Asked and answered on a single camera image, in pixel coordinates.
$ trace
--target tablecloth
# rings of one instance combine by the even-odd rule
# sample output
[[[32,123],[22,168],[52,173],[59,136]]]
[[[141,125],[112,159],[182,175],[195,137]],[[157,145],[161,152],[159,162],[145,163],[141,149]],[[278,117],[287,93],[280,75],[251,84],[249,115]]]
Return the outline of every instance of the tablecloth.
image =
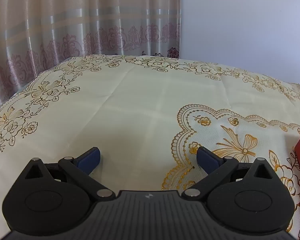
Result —
[[[96,146],[91,176],[114,192],[182,192],[206,176],[202,145],[240,162],[266,158],[294,200],[287,231],[300,239],[299,139],[298,84],[182,59],[74,57],[0,107],[0,237],[2,200],[33,157],[52,163]]]

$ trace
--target blue gripper pad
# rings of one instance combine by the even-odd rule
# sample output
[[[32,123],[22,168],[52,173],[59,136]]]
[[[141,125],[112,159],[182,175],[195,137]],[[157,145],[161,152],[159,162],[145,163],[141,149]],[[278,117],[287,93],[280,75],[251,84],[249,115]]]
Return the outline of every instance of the blue gripper pad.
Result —
[[[197,163],[209,175],[211,172],[219,168],[223,163],[223,159],[201,146],[197,150]]]
[[[89,175],[99,165],[100,158],[99,149],[93,147],[78,158],[75,158],[73,164]]]

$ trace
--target black gripper base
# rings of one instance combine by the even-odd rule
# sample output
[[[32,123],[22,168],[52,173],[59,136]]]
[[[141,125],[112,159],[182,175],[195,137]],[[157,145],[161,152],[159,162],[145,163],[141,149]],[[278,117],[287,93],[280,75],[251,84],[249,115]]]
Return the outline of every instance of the black gripper base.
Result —
[[[176,191],[122,191],[100,202],[79,226],[54,236],[26,236],[13,231],[4,240],[263,240],[293,237],[284,231],[249,236],[216,223],[202,203],[186,201]]]

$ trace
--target white wall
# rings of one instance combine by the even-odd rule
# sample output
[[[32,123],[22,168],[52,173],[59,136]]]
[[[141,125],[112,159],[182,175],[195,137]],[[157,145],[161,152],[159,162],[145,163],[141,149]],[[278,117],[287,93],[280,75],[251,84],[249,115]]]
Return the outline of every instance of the white wall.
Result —
[[[182,0],[182,59],[300,83],[300,0]]]

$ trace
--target curtain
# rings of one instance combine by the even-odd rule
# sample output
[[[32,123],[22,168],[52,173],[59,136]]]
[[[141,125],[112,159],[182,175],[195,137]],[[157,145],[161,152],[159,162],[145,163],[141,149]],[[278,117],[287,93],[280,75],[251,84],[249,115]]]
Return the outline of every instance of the curtain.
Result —
[[[180,0],[0,0],[0,105],[70,57],[179,57]]]

